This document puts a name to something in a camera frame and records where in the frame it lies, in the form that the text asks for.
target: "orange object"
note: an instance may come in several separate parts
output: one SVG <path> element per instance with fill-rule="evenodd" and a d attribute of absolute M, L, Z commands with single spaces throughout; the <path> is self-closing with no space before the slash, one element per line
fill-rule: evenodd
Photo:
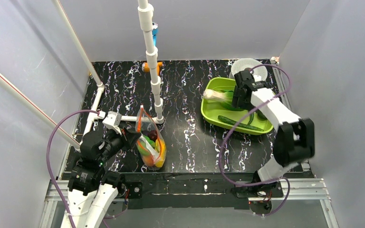
<path fill-rule="evenodd" d="M 160 76 L 160 68 L 163 66 L 163 62 L 157 62 L 157 75 Z M 144 72 L 149 72 L 150 68 L 147 62 L 142 63 L 142 70 Z"/>

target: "marble tabletop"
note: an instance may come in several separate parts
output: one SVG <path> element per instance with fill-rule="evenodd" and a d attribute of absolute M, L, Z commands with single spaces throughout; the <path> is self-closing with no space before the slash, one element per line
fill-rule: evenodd
<path fill-rule="evenodd" d="M 201 114 L 202 93 L 214 77 L 228 77 L 234 60 L 164 61 L 161 70 L 163 114 L 165 122 L 159 125 L 167 146 L 167 155 L 160 172 L 219 172 L 218 153 L 228 130 L 205 121 Z M 142 62 L 96 62 L 94 67 L 105 84 L 99 105 L 103 111 L 136 116 L 144 105 L 151 116 L 153 108 L 150 75 L 142 71 Z M 267 67 L 267 84 L 278 92 L 271 67 Z M 90 78 L 82 109 L 89 109 L 96 95 L 97 86 Z M 87 114 L 82 114 L 76 134 L 82 133 Z M 101 121 L 94 130 L 105 132 Z M 275 132 L 260 136 L 235 132 L 228 140 L 223 154 L 226 172 L 253 173 L 271 157 Z M 75 156 L 72 148 L 68 161 Z M 138 150 L 121 151 L 107 163 L 107 168 L 118 172 L 147 172 Z M 294 171 L 302 171 L 298 166 Z"/>

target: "robotic arm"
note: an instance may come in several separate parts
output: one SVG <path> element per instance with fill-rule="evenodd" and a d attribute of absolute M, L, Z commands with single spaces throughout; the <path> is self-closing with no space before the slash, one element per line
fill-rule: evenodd
<path fill-rule="evenodd" d="M 141 133 L 120 129 L 121 115 L 109 112 L 103 120 L 106 137 L 96 131 L 86 133 L 80 145 L 81 160 L 73 168 L 68 188 L 68 204 L 77 228 L 97 228 L 125 182 L 122 174 L 105 171 L 108 159 L 121 149 L 131 149 Z M 62 228 L 70 228 L 68 214 Z"/>
<path fill-rule="evenodd" d="M 273 143 L 273 157 L 254 174 L 252 182 L 280 178 L 284 173 L 299 165 L 300 162 L 314 156 L 314 123 L 302 119 L 286 108 L 274 93 L 249 70 L 234 75 L 236 87 L 232 106 L 251 110 L 260 104 L 273 99 L 259 111 L 272 123 L 276 131 Z M 269 190 L 276 183 L 252 188 L 252 192 Z"/>

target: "green plastic basin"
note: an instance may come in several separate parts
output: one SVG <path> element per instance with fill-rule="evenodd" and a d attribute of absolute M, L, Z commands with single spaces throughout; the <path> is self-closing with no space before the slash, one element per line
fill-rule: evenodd
<path fill-rule="evenodd" d="M 213 89 L 213 90 L 234 90 L 234 87 L 236 85 L 236 81 L 234 79 L 224 78 L 224 77 L 216 77 L 210 80 L 208 85 L 206 86 L 207 89 Z M 223 127 L 226 129 L 231 129 L 233 125 L 223 123 L 219 121 L 218 116 L 223 115 L 226 116 L 234 121 L 240 120 L 248 111 L 230 111 L 227 109 L 224 109 L 218 102 L 216 101 L 208 101 L 205 99 L 202 99 L 201 103 L 201 113 L 202 116 L 205 118 L 206 121 L 210 122 L 213 125 Z M 250 117 L 247 117 L 242 122 L 243 124 L 247 124 L 250 120 Z M 255 131 L 250 130 L 242 127 L 237 127 L 235 131 L 247 133 L 247 134 L 253 134 L 253 135 L 260 135 L 270 132 L 273 129 L 273 125 L 268 120 L 261 120 L 258 118 L 258 115 L 255 113 L 254 120 L 251 123 L 251 126 L 258 127 L 262 129 L 262 131 Z"/>

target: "white pipe frame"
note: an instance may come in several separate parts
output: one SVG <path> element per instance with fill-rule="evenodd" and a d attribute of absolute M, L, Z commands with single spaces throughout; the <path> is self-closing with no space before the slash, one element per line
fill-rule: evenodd
<path fill-rule="evenodd" d="M 138 0 L 138 4 L 139 22 L 141 24 L 141 29 L 144 33 L 144 40 L 146 45 L 146 60 L 150 69 L 150 85 L 152 86 L 152 93 L 154 96 L 154 110 L 156 111 L 157 115 L 155 118 L 155 123 L 162 124 L 164 123 L 164 117 L 163 99 L 160 98 L 161 78 L 157 75 L 157 48 L 154 46 L 152 35 L 152 17 L 154 9 L 147 0 Z"/>
<path fill-rule="evenodd" d="M 7 92 L 12 94 L 20 102 L 22 102 L 32 113 L 34 113 L 39 119 L 44 121 L 52 129 L 55 128 L 57 123 L 53 121 L 45 112 L 43 112 L 37 105 L 35 105 L 26 95 L 24 95 L 19 89 L 17 89 L 7 78 L 0 73 L 0 86 Z M 70 143 L 76 150 L 79 150 L 79 143 L 61 127 L 59 128 L 59 134 Z"/>
<path fill-rule="evenodd" d="M 93 105 L 91 107 L 91 110 L 97 111 L 97 107 L 98 107 L 98 104 L 100 102 L 101 95 L 104 92 L 104 84 L 101 81 L 100 77 L 98 76 L 98 74 L 97 74 L 96 70 L 94 69 L 92 63 L 90 62 L 89 58 L 87 57 L 86 51 L 83 48 L 82 44 L 80 43 L 80 40 L 77 37 L 76 32 L 73 29 L 72 24 L 70 23 L 69 18 L 67 16 L 67 14 L 65 13 L 61 2 L 59 0 L 52 0 L 52 1 L 54 3 L 55 7 L 57 8 L 59 15 L 61 16 L 62 20 L 64 21 L 64 23 L 65 23 L 65 25 L 68 29 L 68 32 L 69 32 L 69 34 L 72 38 L 72 41 L 74 42 L 74 44 L 75 44 L 77 50 L 79 51 L 83 61 L 85 62 L 87 68 L 89 69 L 93 79 L 95 80 L 95 82 L 97 84 L 96 97 L 95 97 Z M 89 132 L 91 130 L 93 122 L 95 120 L 98 120 L 98 119 L 101 119 L 101 118 L 99 116 L 97 116 L 97 114 L 89 113 L 89 116 L 87 117 L 86 127 L 85 127 L 85 130 L 83 132 L 83 135 L 85 135 L 87 132 Z"/>

